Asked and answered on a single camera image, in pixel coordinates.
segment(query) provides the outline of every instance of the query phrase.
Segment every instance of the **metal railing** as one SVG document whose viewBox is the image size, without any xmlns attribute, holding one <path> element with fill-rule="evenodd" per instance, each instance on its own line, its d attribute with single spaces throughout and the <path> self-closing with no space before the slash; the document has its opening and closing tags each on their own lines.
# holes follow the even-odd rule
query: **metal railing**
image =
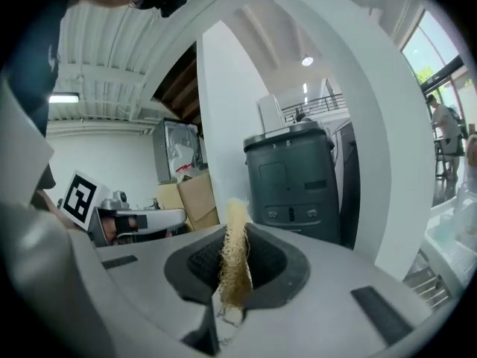
<svg viewBox="0 0 477 358">
<path fill-rule="evenodd" d="M 329 95 L 328 97 L 312 99 L 300 104 L 294 104 L 293 106 L 283 109 L 282 112 L 286 122 L 294 122 L 297 118 L 297 110 L 298 113 L 304 113 L 306 116 L 313 116 L 327 111 L 346 109 L 346 107 L 343 95 L 336 94 Z"/>
</svg>

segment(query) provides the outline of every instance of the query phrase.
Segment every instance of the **gray trash bin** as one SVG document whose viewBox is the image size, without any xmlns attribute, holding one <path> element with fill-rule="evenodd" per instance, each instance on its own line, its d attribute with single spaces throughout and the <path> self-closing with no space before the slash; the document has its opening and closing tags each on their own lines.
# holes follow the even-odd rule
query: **gray trash bin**
<svg viewBox="0 0 477 358">
<path fill-rule="evenodd" d="M 317 122 L 252 136 L 244 151 L 256 223 L 341 243 L 335 169 Z"/>
</svg>

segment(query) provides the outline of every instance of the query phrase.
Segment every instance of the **ceiling beam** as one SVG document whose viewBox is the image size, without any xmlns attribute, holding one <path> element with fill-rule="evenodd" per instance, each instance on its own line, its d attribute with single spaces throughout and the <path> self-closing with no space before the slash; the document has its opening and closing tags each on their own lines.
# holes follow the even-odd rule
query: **ceiling beam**
<svg viewBox="0 0 477 358">
<path fill-rule="evenodd" d="M 240 9 L 244 0 L 191 0 L 177 17 L 170 21 L 167 35 L 157 39 L 152 44 L 151 58 L 145 75 L 145 85 L 139 99 L 134 99 L 136 105 L 132 110 L 132 118 L 137 115 L 139 102 L 149 101 L 164 77 L 179 58 L 197 41 L 198 36 L 207 28 L 212 27 L 218 20 Z"/>
<path fill-rule="evenodd" d="M 297 24 L 297 22 L 293 20 L 293 18 L 290 17 L 290 20 L 293 24 L 295 39 L 297 40 L 298 57 L 300 58 L 300 61 L 301 61 L 305 57 L 305 52 L 303 51 L 303 38 L 301 36 L 301 28 Z"/>
<path fill-rule="evenodd" d="M 244 12 L 245 17 L 247 17 L 248 21 L 253 26 L 255 32 L 259 35 L 260 39 L 263 42 L 263 45 L 265 45 L 265 48 L 268 51 L 268 55 L 270 56 L 270 59 L 272 60 L 275 68 L 278 69 L 280 62 L 277 55 L 277 51 L 275 50 L 274 44 L 271 42 L 267 32 L 263 28 L 262 23 L 257 19 L 255 13 L 252 11 L 252 8 L 250 8 L 248 5 L 245 5 L 242 8 L 242 11 Z"/>
<path fill-rule="evenodd" d="M 139 53 L 137 60 L 133 62 L 133 70 L 148 70 L 147 65 L 152 66 L 154 61 L 162 54 L 161 52 L 164 47 L 167 47 L 170 43 L 171 36 L 173 39 L 174 36 L 176 36 L 175 28 L 177 27 L 177 23 L 181 23 L 184 18 L 189 18 L 189 16 L 191 16 L 192 19 L 195 18 L 197 12 L 201 12 L 202 10 L 200 0 L 189 0 L 184 7 L 180 8 L 174 14 L 174 19 L 164 19 L 159 15 L 159 17 L 153 20 L 143 41 L 138 44 L 138 47 L 142 51 Z"/>
<path fill-rule="evenodd" d="M 120 84 L 141 84 L 144 75 L 125 70 L 108 68 L 106 66 L 80 65 L 77 63 L 60 63 L 59 78 L 76 79 L 80 77 L 91 78 L 102 82 L 116 82 Z"/>
<path fill-rule="evenodd" d="M 192 90 L 197 89 L 197 87 L 198 87 L 198 81 L 196 77 L 192 81 L 190 81 L 188 85 L 183 89 L 183 91 L 180 92 L 177 95 L 177 97 L 172 101 L 170 105 L 172 110 L 176 110 L 180 106 L 182 106 L 184 99 L 190 94 Z"/>
<path fill-rule="evenodd" d="M 187 66 L 174 80 L 171 86 L 165 91 L 164 95 L 162 96 L 162 100 L 166 101 L 168 95 L 170 95 L 174 89 L 182 82 L 182 79 L 189 73 L 193 68 L 197 68 L 197 60 L 194 59 L 192 62 Z"/>
<path fill-rule="evenodd" d="M 189 106 L 187 106 L 183 113 L 182 116 L 180 116 L 182 119 L 187 119 L 193 112 L 199 109 L 199 98 L 197 98 L 194 102 L 192 102 Z"/>
<path fill-rule="evenodd" d="M 112 105 L 115 105 L 117 107 L 129 107 L 129 106 L 133 106 L 133 102 L 114 102 L 114 101 L 98 101 L 98 100 L 90 100 L 90 99 L 81 99 L 78 104 L 84 104 L 84 107 L 87 107 L 87 105 L 85 105 L 86 103 L 93 103 L 93 104 L 112 104 Z M 60 107 L 61 104 L 50 104 L 50 107 L 53 107 L 55 109 L 57 109 L 57 107 Z M 155 110 L 155 111 L 158 111 L 160 112 L 162 115 L 164 116 L 168 116 L 168 117 L 177 117 L 174 113 L 172 113 L 161 101 L 156 101 L 156 100 L 151 100 L 151 101 L 144 101 L 144 102 L 141 102 L 141 108 L 142 109 L 150 109 L 150 110 Z"/>
<path fill-rule="evenodd" d="M 198 125 L 200 122 L 202 121 L 202 118 L 200 117 L 200 114 L 198 116 L 196 116 L 193 120 L 192 120 L 192 123 L 194 125 Z"/>
<path fill-rule="evenodd" d="M 408 12 L 409 12 L 411 2 L 412 2 L 412 0 L 405 0 L 404 1 L 404 4 L 402 5 L 402 10 L 401 10 L 400 15 L 399 15 L 399 18 L 396 21 L 396 24 L 393 28 L 392 33 L 390 34 L 392 40 L 394 40 L 396 38 L 397 31 L 403 26 L 403 24 L 405 22 L 405 18 L 407 16 Z M 381 18 L 382 18 L 382 12 L 381 12 L 381 16 L 379 17 L 378 23 L 380 23 Z"/>
<path fill-rule="evenodd" d="M 91 8 L 90 4 L 85 4 L 84 9 L 80 10 L 81 16 L 80 16 L 80 41 L 79 41 L 79 52 L 78 52 L 78 58 L 76 60 L 77 63 L 83 63 L 83 53 L 84 53 L 84 47 L 86 46 L 84 39 L 86 34 L 88 33 L 88 30 L 86 29 L 86 25 L 88 23 L 88 16 L 89 16 L 89 9 Z"/>
<path fill-rule="evenodd" d="M 379 24 L 382 17 L 382 10 L 379 8 L 373 8 L 370 12 L 371 19 L 376 23 Z M 396 38 L 396 33 L 393 33 L 393 39 Z"/>
<path fill-rule="evenodd" d="M 92 65 L 98 65 L 99 51 L 100 49 L 102 49 L 101 39 L 103 38 L 100 35 L 100 33 L 102 32 L 103 28 L 106 27 L 108 13 L 110 13 L 110 10 L 108 9 L 95 10 L 95 19 L 93 20 L 94 24 L 92 25 L 90 30 L 94 31 L 98 35 L 95 36 L 95 39 L 93 40 L 93 44 L 92 44 L 92 58 L 91 58 Z"/>
<path fill-rule="evenodd" d="M 105 136 L 115 136 L 115 135 L 149 135 L 152 134 L 153 128 L 146 129 L 146 130 L 128 130 L 128 129 L 99 129 L 99 130 L 84 130 L 84 129 L 76 129 L 76 130 L 65 130 L 65 131 L 58 131 L 55 133 L 48 133 L 47 131 L 47 139 L 51 138 L 59 138 L 63 136 L 77 136 L 86 134 L 88 136 L 91 135 L 105 135 Z"/>
<path fill-rule="evenodd" d="M 97 131 L 97 130 L 130 130 L 143 131 L 154 127 L 154 124 L 135 123 L 128 121 L 104 121 L 104 120 L 87 120 L 87 121 L 53 121 L 48 122 L 46 135 L 50 136 L 55 133 L 64 131 Z"/>
</svg>

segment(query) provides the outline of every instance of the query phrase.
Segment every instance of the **tree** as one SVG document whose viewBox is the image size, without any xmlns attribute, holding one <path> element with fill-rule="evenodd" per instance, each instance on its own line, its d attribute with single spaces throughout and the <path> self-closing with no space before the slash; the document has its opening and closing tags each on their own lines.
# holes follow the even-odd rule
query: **tree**
<svg viewBox="0 0 477 358">
<path fill-rule="evenodd" d="M 421 70 L 416 72 L 416 78 L 419 82 L 419 85 L 424 83 L 429 77 L 433 76 L 434 71 L 430 66 L 425 66 Z"/>
</svg>

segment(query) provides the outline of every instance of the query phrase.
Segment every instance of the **trash bin lid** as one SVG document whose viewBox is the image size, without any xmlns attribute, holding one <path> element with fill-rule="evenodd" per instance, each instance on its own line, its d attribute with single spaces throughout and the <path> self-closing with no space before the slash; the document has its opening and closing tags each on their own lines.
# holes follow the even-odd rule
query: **trash bin lid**
<svg viewBox="0 0 477 358">
<path fill-rule="evenodd" d="M 286 128 L 248 137 L 244 141 L 244 151 L 247 152 L 252 146 L 264 145 L 269 142 L 277 142 L 305 134 L 320 134 L 326 136 L 326 131 L 323 130 L 316 121 L 298 122 Z"/>
</svg>

